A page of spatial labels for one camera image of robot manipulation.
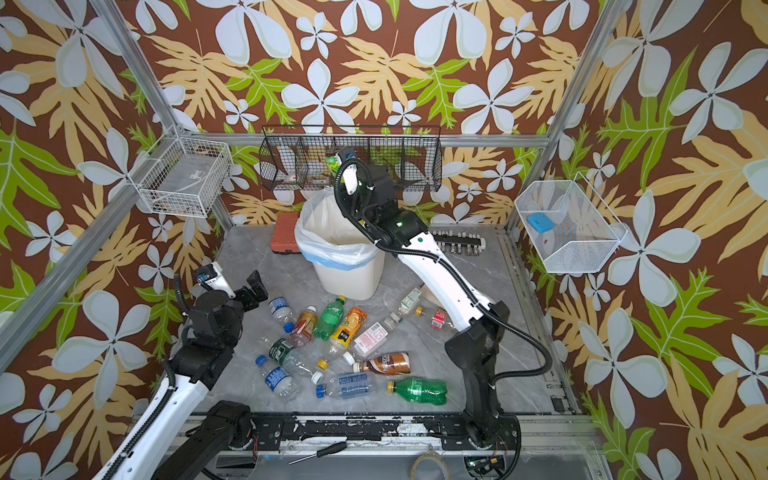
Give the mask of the small red label bottle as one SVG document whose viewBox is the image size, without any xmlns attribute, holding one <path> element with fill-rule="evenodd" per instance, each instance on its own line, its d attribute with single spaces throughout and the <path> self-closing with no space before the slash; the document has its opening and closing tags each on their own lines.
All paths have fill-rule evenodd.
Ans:
<svg viewBox="0 0 768 480">
<path fill-rule="evenodd" d="M 437 307 L 418 307 L 415 310 L 418 317 L 425 319 L 429 326 L 436 331 L 445 331 L 451 326 L 450 319 L 445 310 Z"/>
</svg>

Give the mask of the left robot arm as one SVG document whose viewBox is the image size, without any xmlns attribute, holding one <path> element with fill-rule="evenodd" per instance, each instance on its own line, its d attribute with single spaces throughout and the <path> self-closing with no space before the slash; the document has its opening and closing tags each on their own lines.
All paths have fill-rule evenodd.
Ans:
<svg viewBox="0 0 768 480">
<path fill-rule="evenodd" d="M 99 479 L 194 479 L 221 451 L 244 448 L 252 441 L 249 407 L 220 401 L 189 438 L 178 447 L 172 445 L 232 360 L 245 314 L 268 298 L 257 271 L 239 289 L 230 286 L 216 262 L 198 268 L 194 277 L 203 292 L 192 303 L 185 298 L 181 278 L 174 278 L 176 300 L 189 322 L 181 345 L 163 360 L 165 377 L 158 393 L 97 473 Z"/>
</svg>

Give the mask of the clear blue cap bottle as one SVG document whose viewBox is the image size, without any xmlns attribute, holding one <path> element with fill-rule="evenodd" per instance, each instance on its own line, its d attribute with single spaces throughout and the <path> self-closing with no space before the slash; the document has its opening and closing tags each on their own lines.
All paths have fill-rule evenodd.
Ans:
<svg viewBox="0 0 768 480">
<path fill-rule="evenodd" d="M 269 308 L 272 318 L 280 325 L 283 331 L 292 333 L 295 328 L 296 315 L 286 298 L 283 296 L 273 298 L 269 302 Z"/>
</svg>

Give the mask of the red yellow label tea bottle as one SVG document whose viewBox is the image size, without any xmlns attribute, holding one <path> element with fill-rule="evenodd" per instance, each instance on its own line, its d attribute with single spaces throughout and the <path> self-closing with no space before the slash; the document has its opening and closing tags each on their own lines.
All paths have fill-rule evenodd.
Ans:
<svg viewBox="0 0 768 480">
<path fill-rule="evenodd" d="M 295 328 L 290 335 L 294 344 L 299 347 L 310 344 L 318 324 L 317 309 L 309 305 L 298 317 Z"/>
</svg>

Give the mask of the large green bottle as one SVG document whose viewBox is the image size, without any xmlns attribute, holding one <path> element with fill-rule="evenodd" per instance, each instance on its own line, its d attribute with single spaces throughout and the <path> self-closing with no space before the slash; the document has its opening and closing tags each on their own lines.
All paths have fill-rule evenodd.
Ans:
<svg viewBox="0 0 768 480">
<path fill-rule="evenodd" d="M 339 154 L 329 155 L 325 159 L 327 168 L 332 176 L 336 176 L 342 164 Z"/>
</svg>

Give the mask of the dark green label water bottle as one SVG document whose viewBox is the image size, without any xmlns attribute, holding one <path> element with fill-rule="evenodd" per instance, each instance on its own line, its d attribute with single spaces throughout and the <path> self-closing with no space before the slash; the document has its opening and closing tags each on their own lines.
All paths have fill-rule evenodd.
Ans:
<svg viewBox="0 0 768 480">
<path fill-rule="evenodd" d="M 270 340 L 267 352 L 272 360 L 292 376 L 306 378 L 315 385 L 325 378 L 324 371 L 310 361 L 303 348 L 287 337 Z"/>
</svg>

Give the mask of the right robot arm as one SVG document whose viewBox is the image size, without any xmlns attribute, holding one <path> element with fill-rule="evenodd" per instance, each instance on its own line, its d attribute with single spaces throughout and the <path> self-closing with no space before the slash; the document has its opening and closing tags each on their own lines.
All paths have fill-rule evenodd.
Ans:
<svg viewBox="0 0 768 480">
<path fill-rule="evenodd" d="M 426 224 L 414 212 L 399 207 L 386 166 L 367 165 L 352 147 L 341 149 L 337 156 L 340 166 L 334 174 L 333 193 L 342 216 L 375 247 L 416 273 L 444 307 L 457 330 L 445 343 L 445 351 L 462 372 L 468 437 L 479 448 L 494 444 L 503 425 L 497 382 L 547 373 L 552 368 L 551 353 L 539 340 L 511 325 L 509 308 L 473 287 L 445 256 Z M 538 367 L 496 371 L 506 331 L 541 354 Z"/>
</svg>

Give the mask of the clear bottle green white label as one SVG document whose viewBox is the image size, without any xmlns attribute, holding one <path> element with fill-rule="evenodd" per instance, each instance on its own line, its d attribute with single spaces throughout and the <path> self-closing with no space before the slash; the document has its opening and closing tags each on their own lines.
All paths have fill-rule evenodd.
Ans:
<svg viewBox="0 0 768 480">
<path fill-rule="evenodd" d="M 409 315 L 419 305 L 422 297 L 422 291 L 415 287 L 400 301 L 398 313 L 401 317 Z"/>
</svg>

